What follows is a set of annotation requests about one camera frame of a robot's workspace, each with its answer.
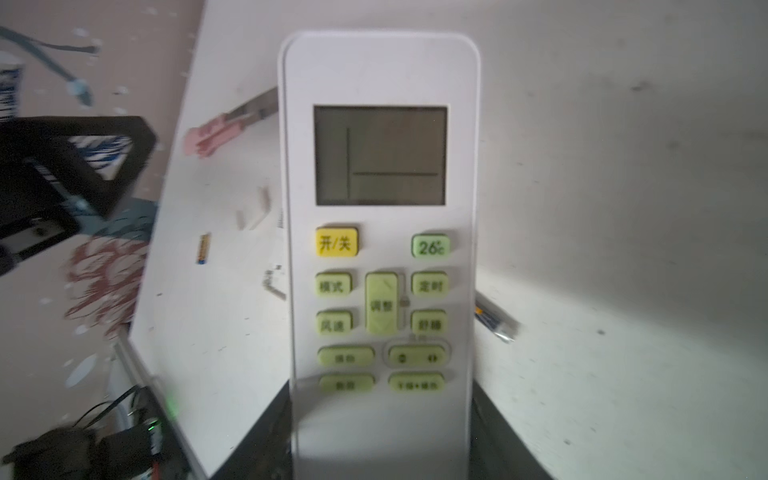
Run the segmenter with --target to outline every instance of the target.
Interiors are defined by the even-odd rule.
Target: pink object
[[[242,121],[234,121],[226,125],[222,130],[203,139],[197,144],[197,156],[199,158],[210,157],[216,149],[228,141],[242,134],[245,127]]]
[[[187,155],[209,157],[216,149],[243,133],[245,127],[273,115],[278,110],[277,87],[251,98],[229,113],[221,114],[205,125],[190,128],[182,147]]]
[[[197,152],[197,145],[200,142],[213,137],[218,132],[227,127],[227,119],[225,114],[221,114],[209,121],[205,125],[197,128],[190,128],[187,130],[187,134],[184,135],[184,153],[192,155]]]

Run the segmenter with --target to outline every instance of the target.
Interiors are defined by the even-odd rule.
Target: green button
[[[320,390],[325,393],[335,392],[370,392],[373,389],[373,375],[365,373],[352,375],[323,375],[320,377]]]
[[[366,275],[366,329],[373,335],[397,333],[397,274]]]
[[[416,310],[411,313],[411,331],[419,335],[445,333],[448,316],[443,310]]]
[[[317,353],[322,366],[368,366],[373,363],[369,346],[327,346]]]
[[[320,312],[317,314],[317,332],[320,335],[349,333],[351,329],[351,312]]]
[[[315,275],[317,296],[345,296],[352,291],[352,275],[348,273],[318,273]]]
[[[440,345],[394,346],[388,357],[397,366],[440,366],[448,361],[448,353]]]
[[[445,272],[416,272],[411,276],[411,291],[416,296],[445,296],[448,289]]]
[[[448,235],[414,235],[411,240],[411,254],[416,258],[447,257],[450,253],[451,239]]]
[[[389,377],[389,386],[396,392],[437,392],[445,379],[439,373],[395,373]]]

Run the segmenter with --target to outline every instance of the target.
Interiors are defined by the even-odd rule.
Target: black holder
[[[291,480],[288,383],[210,480]],[[469,480],[552,480],[483,389],[472,388]]]
[[[131,150],[112,180],[101,177],[80,156],[69,137],[121,135]],[[0,124],[0,161],[33,157],[70,193],[81,195],[109,218],[147,163],[157,138],[141,117],[28,117]]]

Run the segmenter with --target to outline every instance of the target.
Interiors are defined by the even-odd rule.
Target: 定时 button
[[[416,272],[411,276],[411,291],[415,296],[444,296],[448,289],[445,272]]]

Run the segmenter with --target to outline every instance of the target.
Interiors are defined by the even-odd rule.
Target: pink clip
[[[192,155],[199,149],[197,145],[208,138],[213,137],[218,132],[227,127],[227,120],[224,114],[215,117],[202,127],[190,128],[184,135],[184,153]]]
[[[198,142],[196,145],[197,156],[199,158],[210,157],[216,149],[228,141],[243,133],[245,128],[242,121],[234,121],[219,130],[216,134],[209,136]]]

